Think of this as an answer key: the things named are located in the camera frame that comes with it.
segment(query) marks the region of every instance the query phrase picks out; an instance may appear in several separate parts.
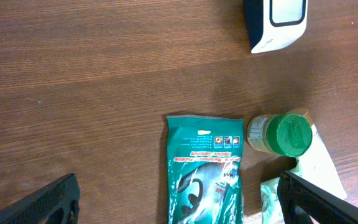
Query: black graphic on package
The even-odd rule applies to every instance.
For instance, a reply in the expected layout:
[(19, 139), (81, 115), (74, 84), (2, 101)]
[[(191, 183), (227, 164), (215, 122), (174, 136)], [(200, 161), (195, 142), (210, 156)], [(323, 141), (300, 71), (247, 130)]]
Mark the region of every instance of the black graphic on package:
[(220, 213), (226, 192), (238, 180), (237, 166), (232, 163), (209, 162), (195, 168), (180, 179), (177, 192), (182, 193), (191, 184), (199, 185), (198, 196), (187, 196), (191, 207), (181, 207), (183, 217), (180, 224), (202, 220), (208, 214)]

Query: brown wooden surface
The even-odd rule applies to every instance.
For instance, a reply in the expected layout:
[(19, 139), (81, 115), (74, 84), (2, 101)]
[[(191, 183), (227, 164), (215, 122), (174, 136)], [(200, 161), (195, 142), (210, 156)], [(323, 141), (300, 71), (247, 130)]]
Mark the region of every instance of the brown wooden surface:
[[(240, 0), (0, 1), (0, 209), (74, 172), (80, 223), (165, 223), (167, 114), (300, 106), (358, 206), (358, 1), (308, 12), (300, 40), (252, 55)], [(245, 146), (247, 221), (293, 166)]]

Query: green cap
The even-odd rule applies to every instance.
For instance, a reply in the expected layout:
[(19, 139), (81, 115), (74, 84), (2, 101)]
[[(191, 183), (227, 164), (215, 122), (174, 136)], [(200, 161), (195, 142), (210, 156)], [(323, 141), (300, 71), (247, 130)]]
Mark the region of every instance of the green cap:
[(308, 120), (298, 114), (276, 115), (267, 128), (267, 141), (281, 156), (302, 156), (309, 149), (312, 136)]

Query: green snack bag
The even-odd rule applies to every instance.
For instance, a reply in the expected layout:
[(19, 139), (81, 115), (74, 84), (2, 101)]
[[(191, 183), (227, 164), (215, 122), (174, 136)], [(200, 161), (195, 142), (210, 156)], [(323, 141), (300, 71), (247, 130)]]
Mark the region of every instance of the green snack bag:
[(168, 223), (242, 223), (244, 121), (167, 119)]

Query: jar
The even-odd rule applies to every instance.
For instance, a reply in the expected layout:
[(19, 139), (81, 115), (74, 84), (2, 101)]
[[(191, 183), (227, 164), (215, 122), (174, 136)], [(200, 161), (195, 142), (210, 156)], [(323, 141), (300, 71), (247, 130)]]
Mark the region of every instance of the jar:
[(288, 157), (303, 155), (312, 136), (308, 120), (293, 113), (258, 116), (247, 128), (247, 139), (254, 149)]

